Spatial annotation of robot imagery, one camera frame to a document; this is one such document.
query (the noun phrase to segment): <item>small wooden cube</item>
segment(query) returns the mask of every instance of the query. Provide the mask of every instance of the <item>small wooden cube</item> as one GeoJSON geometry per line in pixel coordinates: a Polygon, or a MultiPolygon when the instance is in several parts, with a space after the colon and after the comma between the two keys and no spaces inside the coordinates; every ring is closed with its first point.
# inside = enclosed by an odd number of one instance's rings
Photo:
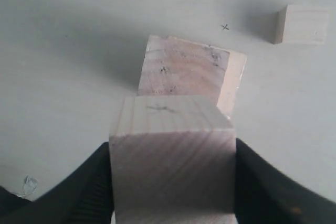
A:
{"type": "Polygon", "coordinates": [[[324,44],[328,20],[325,7],[288,5],[279,12],[275,43],[324,44]]]}
{"type": "Polygon", "coordinates": [[[116,224],[235,223],[235,153],[206,97],[126,98],[110,135],[116,224]]]}
{"type": "Polygon", "coordinates": [[[201,94],[230,116],[245,62],[238,52],[151,35],[138,95],[201,94]]]}

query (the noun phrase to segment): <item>wood grain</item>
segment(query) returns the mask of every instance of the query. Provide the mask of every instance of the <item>wood grain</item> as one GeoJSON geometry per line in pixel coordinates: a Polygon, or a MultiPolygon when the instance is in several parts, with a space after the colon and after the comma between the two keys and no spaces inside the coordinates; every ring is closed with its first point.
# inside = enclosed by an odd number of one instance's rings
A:
{"type": "Polygon", "coordinates": [[[117,224],[234,223],[235,137],[203,96],[126,98],[110,134],[117,224]]]}
{"type": "Polygon", "coordinates": [[[201,94],[230,116],[245,62],[230,50],[150,36],[138,95],[201,94]]]}
{"type": "Polygon", "coordinates": [[[328,21],[325,7],[288,5],[279,12],[275,43],[324,44],[328,21]]]}

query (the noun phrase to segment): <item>wooden block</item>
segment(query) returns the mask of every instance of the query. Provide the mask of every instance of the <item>wooden block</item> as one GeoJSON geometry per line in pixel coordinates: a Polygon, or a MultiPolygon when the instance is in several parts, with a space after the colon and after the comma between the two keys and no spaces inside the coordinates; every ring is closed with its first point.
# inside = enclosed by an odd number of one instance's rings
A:
{"type": "Polygon", "coordinates": [[[230,50],[150,36],[138,95],[201,94],[230,116],[245,62],[230,50]]]}
{"type": "Polygon", "coordinates": [[[325,7],[288,5],[279,12],[275,43],[324,44],[328,21],[325,7]]]}
{"type": "Polygon", "coordinates": [[[126,98],[110,135],[116,223],[234,223],[235,152],[206,97],[126,98]]]}

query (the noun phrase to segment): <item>wooden cube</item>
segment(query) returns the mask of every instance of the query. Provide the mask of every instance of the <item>wooden cube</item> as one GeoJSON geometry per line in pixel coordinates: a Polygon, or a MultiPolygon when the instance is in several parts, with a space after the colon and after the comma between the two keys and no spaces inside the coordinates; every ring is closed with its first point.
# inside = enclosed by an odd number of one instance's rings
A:
{"type": "Polygon", "coordinates": [[[230,116],[245,62],[234,51],[150,36],[138,95],[201,94],[230,116]]]}
{"type": "Polygon", "coordinates": [[[203,96],[126,98],[110,135],[116,223],[235,223],[235,152],[203,96]]]}
{"type": "Polygon", "coordinates": [[[279,13],[275,43],[324,44],[328,20],[325,7],[288,5],[279,13]]]}

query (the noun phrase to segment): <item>light wood block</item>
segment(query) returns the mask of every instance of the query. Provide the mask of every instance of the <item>light wood block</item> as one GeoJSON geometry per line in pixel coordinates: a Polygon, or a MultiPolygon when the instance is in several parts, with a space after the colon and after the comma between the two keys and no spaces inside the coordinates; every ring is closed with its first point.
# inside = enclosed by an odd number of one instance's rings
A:
{"type": "Polygon", "coordinates": [[[324,44],[328,20],[325,7],[288,5],[279,12],[275,43],[324,44]]]}
{"type": "Polygon", "coordinates": [[[235,152],[206,97],[126,98],[110,134],[116,223],[235,223],[235,152]]]}
{"type": "Polygon", "coordinates": [[[201,94],[230,116],[245,62],[230,50],[150,36],[138,95],[201,94]]]}

